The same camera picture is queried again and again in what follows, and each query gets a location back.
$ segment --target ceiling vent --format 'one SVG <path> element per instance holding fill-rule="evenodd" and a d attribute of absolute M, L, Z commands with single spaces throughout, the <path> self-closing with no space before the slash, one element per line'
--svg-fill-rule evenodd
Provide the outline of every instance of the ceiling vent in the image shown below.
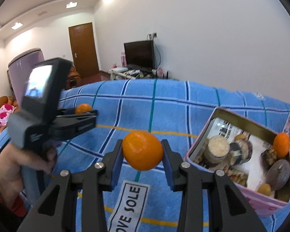
<path fill-rule="evenodd" d="M 42 16 L 42 15 L 45 15 L 45 14 L 47 14 L 47 11 L 42 11 L 42 12 L 40 12 L 40 13 L 37 13 L 37 15 L 40 17 L 40 16 Z"/>

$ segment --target hand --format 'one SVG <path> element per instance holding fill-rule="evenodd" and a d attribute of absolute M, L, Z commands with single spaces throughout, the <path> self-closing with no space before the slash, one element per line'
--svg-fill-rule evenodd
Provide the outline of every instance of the hand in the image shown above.
<path fill-rule="evenodd" d="M 21 150 L 8 144 L 0 154 L 0 193 L 8 208 L 11 208 L 18 194 L 24 189 L 21 166 L 50 174 L 56 163 L 57 151 L 51 148 L 47 152 L 48 161 L 43 160 L 33 151 Z"/>

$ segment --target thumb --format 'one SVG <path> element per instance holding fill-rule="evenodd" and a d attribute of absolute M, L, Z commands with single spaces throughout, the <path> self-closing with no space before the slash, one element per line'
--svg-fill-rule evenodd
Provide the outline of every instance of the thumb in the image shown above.
<path fill-rule="evenodd" d="M 30 150 L 17 149 L 14 154 L 15 161 L 20 166 L 27 166 L 34 170 L 51 173 L 54 166 L 53 161 L 47 162 L 39 155 Z"/>

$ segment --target purple refrigerator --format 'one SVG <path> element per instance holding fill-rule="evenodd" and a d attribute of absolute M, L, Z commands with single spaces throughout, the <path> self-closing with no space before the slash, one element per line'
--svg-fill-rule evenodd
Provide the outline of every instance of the purple refrigerator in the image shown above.
<path fill-rule="evenodd" d="M 27 80 L 33 67 L 43 61 L 42 50 L 34 48 L 18 55 L 8 64 L 11 84 L 19 106 L 22 104 L 22 97 L 25 94 Z"/>

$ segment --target orange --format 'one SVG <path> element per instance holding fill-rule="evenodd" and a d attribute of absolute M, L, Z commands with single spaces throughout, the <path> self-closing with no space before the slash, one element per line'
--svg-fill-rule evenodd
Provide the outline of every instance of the orange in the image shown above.
<path fill-rule="evenodd" d="M 163 159 L 160 141 L 145 131 L 129 133 L 122 141 L 122 152 L 127 162 L 138 171 L 153 169 Z"/>
<path fill-rule="evenodd" d="M 279 133 L 274 139 L 273 149 L 277 152 L 277 157 L 285 157 L 290 150 L 290 138 L 286 133 Z"/>
<path fill-rule="evenodd" d="M 75 114 L 82 114 L 82 113 L 90 112 L 90 111 L 92 111 L 92 107 L 89 104 L 80 104 L 75 109 Z"/>

